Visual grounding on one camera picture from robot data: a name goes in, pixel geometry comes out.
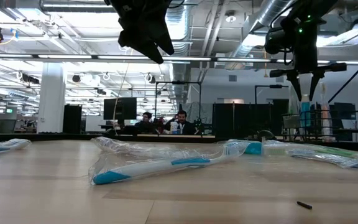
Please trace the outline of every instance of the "white and blue toothbrush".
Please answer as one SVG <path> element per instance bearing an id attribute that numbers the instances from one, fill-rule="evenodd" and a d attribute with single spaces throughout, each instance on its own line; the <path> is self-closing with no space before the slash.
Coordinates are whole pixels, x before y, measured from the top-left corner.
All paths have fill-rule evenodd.
<path id="1" fill-rule="evenodd" d="M 244 153 L 244 150 L 245 149 L 243 149 L 243 147 L 240 149 L 240 146 L 238 146 L 237 143 L 229 143 L 224 146 L 222 155 L 215 159 L 192 157 L 174 160 L 162 159 L 158 161 L 131 164 L 122 167 L 116 167 L 101 174 L 97 174 L 93 177 L 93 182 L 95 184 L 108 184 L 166 170 L 209 166 L 232 159 L 233 157 L 240 156 L 242 153 Z"/>

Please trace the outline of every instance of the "black monitor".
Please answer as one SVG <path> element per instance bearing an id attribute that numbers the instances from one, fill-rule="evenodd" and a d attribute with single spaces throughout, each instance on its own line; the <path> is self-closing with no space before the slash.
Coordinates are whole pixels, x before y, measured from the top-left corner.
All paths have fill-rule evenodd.
<path id="1" fill-rule="evenodd" d="M 114 107 L 116 106 L 115 119 L 136 119 L 136 97 L 104 100 L 103 119 L 114 119 Z"/>

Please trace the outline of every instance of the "white column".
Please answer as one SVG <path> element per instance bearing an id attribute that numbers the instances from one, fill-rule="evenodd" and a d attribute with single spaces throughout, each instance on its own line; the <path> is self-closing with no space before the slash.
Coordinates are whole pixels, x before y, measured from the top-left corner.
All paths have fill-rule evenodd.
<path id="1" fill-rule="evenodd" d="M 63 131 L 67 74 L 62 63 L 44 63 L 37 132 Z"/>

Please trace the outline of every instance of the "table surface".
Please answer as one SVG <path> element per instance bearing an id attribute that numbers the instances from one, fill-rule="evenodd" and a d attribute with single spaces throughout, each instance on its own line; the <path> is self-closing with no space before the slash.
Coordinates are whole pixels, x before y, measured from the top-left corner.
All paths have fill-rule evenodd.
<path id="1" fill-rule="evenodd" d="M 358 223 L 358 170 L 244 155 L 90 185 L 88 168 L 99 153 L 89 141 L 35 142 L 0 153 L 0 223 Z"/>

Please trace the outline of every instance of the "man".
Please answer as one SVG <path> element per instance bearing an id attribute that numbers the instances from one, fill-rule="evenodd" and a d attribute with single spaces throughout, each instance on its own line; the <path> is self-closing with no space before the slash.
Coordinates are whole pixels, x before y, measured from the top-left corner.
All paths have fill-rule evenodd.
<path id="1" fill-rule="evenodd" d="M 135 124 L 135 127 L 138 127 L 140 133 L 153 133 L 154 129 L 153 124 L 150 122 L 151 118 L 151 113 L 143 113 L 143 120 Z"/>
<path id="2" fill-rule="evenodd" d="M 195 134 L 196 129 L 194 128 L 194 125 L 186 121 L 186 117 L 187 117 L 186 111 L 179 111 L 177 116 L 175 116 L 174 118 L 172 118 L 170 121 L 166 123 L 165 129 L 170 130 L 171 123 L 177 122 L 179 124 L 178 130 L 180 131 L 180 134 L 186 134 L 186 135 Z"/>

